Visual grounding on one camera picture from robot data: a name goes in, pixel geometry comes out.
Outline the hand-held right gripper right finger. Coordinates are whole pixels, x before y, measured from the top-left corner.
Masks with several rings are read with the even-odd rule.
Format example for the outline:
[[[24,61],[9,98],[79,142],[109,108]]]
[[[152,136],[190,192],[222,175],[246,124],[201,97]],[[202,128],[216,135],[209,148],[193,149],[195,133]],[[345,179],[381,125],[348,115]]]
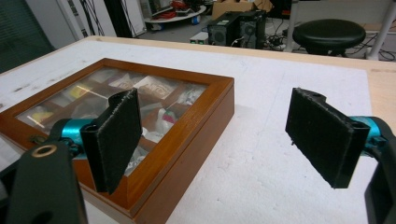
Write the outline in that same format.
[[[286,123],[291,141],[334,189],[346,189],[361,155],[382,154],[382,136],[372,117],[349,117],[320,93],[294,88]]]

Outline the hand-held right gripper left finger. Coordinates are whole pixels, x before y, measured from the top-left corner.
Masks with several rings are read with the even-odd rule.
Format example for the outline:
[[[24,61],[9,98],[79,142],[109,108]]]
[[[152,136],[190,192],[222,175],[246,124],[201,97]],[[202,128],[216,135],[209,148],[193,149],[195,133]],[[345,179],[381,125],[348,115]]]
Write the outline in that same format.
[[[112,95],[99,117],[69,119],[61,131],[87,158],[95,190],[109,194],[124,176],[141,134],[137,89]]]

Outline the wooden box with glass lid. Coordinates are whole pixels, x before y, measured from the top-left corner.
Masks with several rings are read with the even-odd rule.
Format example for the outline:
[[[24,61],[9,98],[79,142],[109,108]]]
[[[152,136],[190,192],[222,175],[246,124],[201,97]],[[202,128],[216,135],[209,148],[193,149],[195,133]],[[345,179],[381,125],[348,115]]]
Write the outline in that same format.
[[[0,134],[26,150],[48,136],[60,119],[98,117],[108,107],[111,95],[135,89],[134,85],[147,76],[163,77],[177,87],[164,100],[137,90],[143,131],[137,147],[148,152],[146,158],[130,175],[122,177],[112,194],[95,190],[85,156],[74,159],[73,165],[88,199],[118,222],[164,223],[233,116],[233,78],[102,59],[1,112]],[[91,90],[73,99],[68,93],[76,85]],[[193,105],[179,104],[180,94],[190,89],[204,91]],[[38,106],[53,115],[35,124],[28,116]],[[177,117],[166,134],[158,133],[155,127],[161,108]]]

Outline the white green-red tea sachets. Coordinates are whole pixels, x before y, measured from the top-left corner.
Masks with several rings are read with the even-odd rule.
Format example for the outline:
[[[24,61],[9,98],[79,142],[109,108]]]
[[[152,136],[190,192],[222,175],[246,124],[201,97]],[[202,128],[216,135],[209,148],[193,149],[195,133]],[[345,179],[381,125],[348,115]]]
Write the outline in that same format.
[[[155,123],[156,131],[161,134],[166,134],[176,122],[177,117],[174,112],[161,108],[158,111]]]
[[[203,89],[190,89],[182,92],[177,102],[182,105],[193,105],[203,93]]]
[[[142,147],[137,147],[134,151],[132,158],[130,159],[124,174],[126,176],[130,175],[134,169],[139,165],[139,163],[146,158],[149,153]]]

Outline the yellow label tea sachet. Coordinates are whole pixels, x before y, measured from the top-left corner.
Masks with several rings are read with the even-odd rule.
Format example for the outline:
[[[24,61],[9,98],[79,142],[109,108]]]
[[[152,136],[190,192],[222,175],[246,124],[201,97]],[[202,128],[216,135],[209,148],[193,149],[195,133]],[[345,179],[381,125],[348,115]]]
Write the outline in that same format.
[[[91,89],[85,85],[76,85],[71,88],[69,91],[69,96],[72,97],[73,99],[78,99],[87,92],[89,92]]]

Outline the beige printed tea sachets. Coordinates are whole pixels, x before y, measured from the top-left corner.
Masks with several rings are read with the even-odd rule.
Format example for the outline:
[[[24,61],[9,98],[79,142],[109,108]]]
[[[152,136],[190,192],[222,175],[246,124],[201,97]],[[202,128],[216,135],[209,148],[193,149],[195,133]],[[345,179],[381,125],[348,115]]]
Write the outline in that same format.
[[[140,93],[152,95],[164,100],[176,89],[177,84],[163,77],[147,76],[137,82],[134,87],[138,89]]]

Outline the black round stool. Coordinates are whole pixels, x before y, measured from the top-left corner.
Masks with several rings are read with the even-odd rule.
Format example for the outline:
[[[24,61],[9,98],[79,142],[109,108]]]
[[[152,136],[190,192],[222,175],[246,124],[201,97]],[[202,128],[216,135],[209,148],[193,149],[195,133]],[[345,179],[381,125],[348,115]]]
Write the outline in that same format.
[[[337,19],[307,21],[294,28],[293,40],[309,54],[346,57],[366,37],[362,26]]]

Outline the white table leg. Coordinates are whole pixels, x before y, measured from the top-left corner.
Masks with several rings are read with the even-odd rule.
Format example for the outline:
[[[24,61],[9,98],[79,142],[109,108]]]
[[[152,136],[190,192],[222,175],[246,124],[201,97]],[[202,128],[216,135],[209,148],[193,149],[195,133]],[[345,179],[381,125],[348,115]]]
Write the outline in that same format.
[[[288,27],[288,32],[287,32],[287,42],[286,42],[286,47],[284,48],[284,50],[286,52],[292,52],[292,50],[293,50],[292,35],[294,32],[295,24],[297,22],[298,6],[299,6],[299,0],[291,0],[290,20],[289,20],[289,27]]]
[[[390,0],[388,9],[382,21],[382,26],[377,35],[377,38],[374,44],[366,50],[365,58],[367,60],[372,60],[372,61],[378,60],[381,46],[384,44],[384,41],[386,40],[387,37],[387,33],[395,18],[396,18],[396,0]]]

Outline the black stand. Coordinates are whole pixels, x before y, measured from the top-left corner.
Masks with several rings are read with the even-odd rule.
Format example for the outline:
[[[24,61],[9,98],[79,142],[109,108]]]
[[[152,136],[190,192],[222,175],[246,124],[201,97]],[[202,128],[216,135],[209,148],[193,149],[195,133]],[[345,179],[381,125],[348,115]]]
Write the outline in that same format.
[[[104,0],[104,3],[117,37],[131,38],[133,35],[126,20],[121,0]]]

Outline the small white device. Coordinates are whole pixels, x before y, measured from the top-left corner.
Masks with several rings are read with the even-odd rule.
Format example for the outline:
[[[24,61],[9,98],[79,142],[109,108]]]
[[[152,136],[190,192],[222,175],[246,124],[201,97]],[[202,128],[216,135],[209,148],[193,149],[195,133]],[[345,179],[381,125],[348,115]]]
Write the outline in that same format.
[[[190,42],[192,44],[205,45],[208,43],[208,33],[200,32],[200,33],[194,35],[193,37],[191,37]]]

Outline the round white wheeled platform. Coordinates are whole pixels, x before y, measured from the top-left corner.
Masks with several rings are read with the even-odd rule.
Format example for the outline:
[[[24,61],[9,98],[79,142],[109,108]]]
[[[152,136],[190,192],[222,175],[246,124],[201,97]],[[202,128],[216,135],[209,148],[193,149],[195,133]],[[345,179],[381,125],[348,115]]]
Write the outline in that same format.
[[[154,19],[150,19],[150,18],[146,18],[144,19],[144,22],[147,23],[166,23],[166,22],[174,22],[174,21],[184,21],[184,20],[188,20],[188,19],[193,19],[193,18],[198,18],[204,11],[206,10],[206,6],[201,5],[200,9],[197,12],[192,12],[189,13],[186,16],[175,16],[171,19],[158,19],[158,20],[154,20]]]

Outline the cardboard box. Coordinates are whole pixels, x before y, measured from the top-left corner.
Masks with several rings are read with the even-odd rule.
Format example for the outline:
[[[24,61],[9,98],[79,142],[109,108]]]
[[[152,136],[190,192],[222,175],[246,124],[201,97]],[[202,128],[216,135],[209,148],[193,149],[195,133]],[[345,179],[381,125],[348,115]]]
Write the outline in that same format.
[[[270,0],[216,0],[212,7],[212,19],[219,18],[226,12],[246,12],[259,9],[269,12],[273,8]]]

